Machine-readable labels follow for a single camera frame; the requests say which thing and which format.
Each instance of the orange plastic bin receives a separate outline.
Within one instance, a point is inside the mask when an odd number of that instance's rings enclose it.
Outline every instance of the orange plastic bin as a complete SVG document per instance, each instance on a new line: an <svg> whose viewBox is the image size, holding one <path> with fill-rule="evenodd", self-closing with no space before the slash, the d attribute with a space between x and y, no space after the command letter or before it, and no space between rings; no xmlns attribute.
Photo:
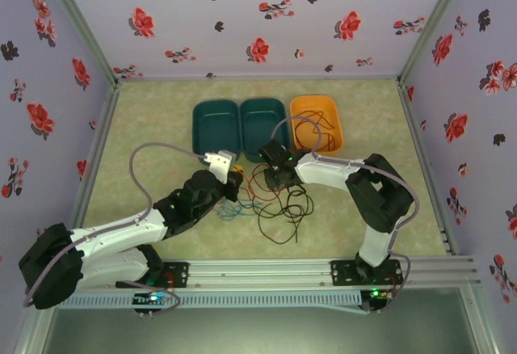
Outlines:
<svg viewBox="0 0 517 354"><path fill-rule="evenodd" d="M291 102L291 116L308 117L322 130L322 142L316 151L336 156L345 139L335 102L327 95L302 95ZM316 127L308 121L292 119L292 135L297 149L311 150L317 143Z"/></svg>

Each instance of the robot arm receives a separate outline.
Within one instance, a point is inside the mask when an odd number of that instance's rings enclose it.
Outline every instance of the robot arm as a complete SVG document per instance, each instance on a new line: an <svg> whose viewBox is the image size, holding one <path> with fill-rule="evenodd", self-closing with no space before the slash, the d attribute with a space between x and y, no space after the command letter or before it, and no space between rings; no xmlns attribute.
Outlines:
<svg viewBox="0 0 517 354"><path fill-rule="evenodd" d="M233 155L221 151L207 154L205 161L210 162L209 170L195 172L183 188L156 202L146 217L138 213L106 225L71 231L62 223L49 227L19 262L28 288L57 253L84 241L50 268L32 297L35 307L42 310L55 306L77 288L122 280L153 284L162 274L163 262L147 243L190 229L223 198L237 201L242 175L229 170Z"/></svg>
<svg viewBox="0 0 517 354"><path fill-rule="evenodd" d="M306 150L291 153L276 140L265 145L260 154L269 165L265 177L271 190L303 183L318 183L350 192L361 217L368 225L356 257L362 276L370 276L372 270L389 257L393 231L413 203L413 197L403 186L358 166L331 162L322 156L315 158ZM373 166L400 178L388 161L379 154L350 162Z"/></svg>

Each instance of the black mounting plate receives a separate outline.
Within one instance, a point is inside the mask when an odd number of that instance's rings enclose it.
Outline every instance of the black mounting plate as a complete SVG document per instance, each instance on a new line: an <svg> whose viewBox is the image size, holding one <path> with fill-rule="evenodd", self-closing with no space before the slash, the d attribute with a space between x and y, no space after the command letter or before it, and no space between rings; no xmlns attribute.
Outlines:
<svg viewBox="0 0 517 354"><path fill-rule="evenodd" d="M162 274L156 279L153 287L168 288L170 284L173 288L186 288L188 281L188 263L163 263Z"/></svg>
<svg viewBox="0 0 517 354"><path fill-rule="evenodd" d="M400 285L404 280L401 263L397 259L387 259L379 267L373 269L369 278L362 277L357 272L354 259L336 259L330 261L330 274L334 286L356 285Z"/></svg>

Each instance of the floral wallpaper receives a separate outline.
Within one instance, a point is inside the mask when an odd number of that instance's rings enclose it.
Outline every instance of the floral wallpaper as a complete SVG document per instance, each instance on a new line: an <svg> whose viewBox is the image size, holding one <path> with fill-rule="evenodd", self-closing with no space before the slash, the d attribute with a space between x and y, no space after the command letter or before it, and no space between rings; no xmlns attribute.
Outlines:
<svg viewBox="0 0 517 354"><path fill-rule="evenodd" d="M57 0L0 1L0 353L11 354L25 315L18 262L69 224L109 84Z"/></svg>
<svg viewBox="0 0 517 354"><path fill-rule="evenodd" d="M515 0L455 0L406 81L460 252L473 255L517 352Z"/></svg>
<svg viewBox="0 0 517 354"><path fill-rule="evenodd" d="M114 74L121 79L394 77L406 63L437 2L75 1ZM447 55L449 41L444 37L439 42L437 64ZM128 75L123 71L128 67L139 74Z"/></svg>

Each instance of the black cable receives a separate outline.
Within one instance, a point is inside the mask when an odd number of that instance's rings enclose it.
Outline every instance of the black cable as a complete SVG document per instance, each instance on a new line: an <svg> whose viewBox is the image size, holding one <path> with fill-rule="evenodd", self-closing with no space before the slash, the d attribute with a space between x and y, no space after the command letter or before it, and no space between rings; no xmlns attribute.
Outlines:
<svg viewBox="0 0 517 354"><path fill-rule="evenodd" d="M282 203L282 200L280 199L279 196L276 197L276 199L278 200L278 202L280 204L280 210L278 212L271 212L271 211L267 210L267 208L272 205L271 203L266 204L264 206L260 206L260 207L255 205L255 203L254 203L255 199L256 199L255 196L252 197L250 206L244 205L240 200L237 200L237 201L243 208L253 209L254 213L257 214L258 230L265 238L269 239L271 242L273 242L277 245L284 245L284 244L288 243L289 241L291 241L293 238L295 238L295 242L298 242L298 229L299 229L300 224L303 221L303 219L305 217L307 217L308 215L311 215L314 212L314 202L313 202L313 198L311 198L307 194L307 191L302 186L297 186L297 187L299 189L295 189L295 190L292 190L290 188L287 189L288 196L287 196L286 204ZM297 198L297 197L301 197L301 196L305 197L305 205L291 203L292 198ZM282 215L287 217L289 223L292 223L292 225L294 226L294 230L287 239L285 239L283 241L278 241L278 240L274 239L273 237L270 237L269 235L267 235L264 232L264 230L262 228L261 218L262 219L273 219L276 217L280 217Z"/></svg>

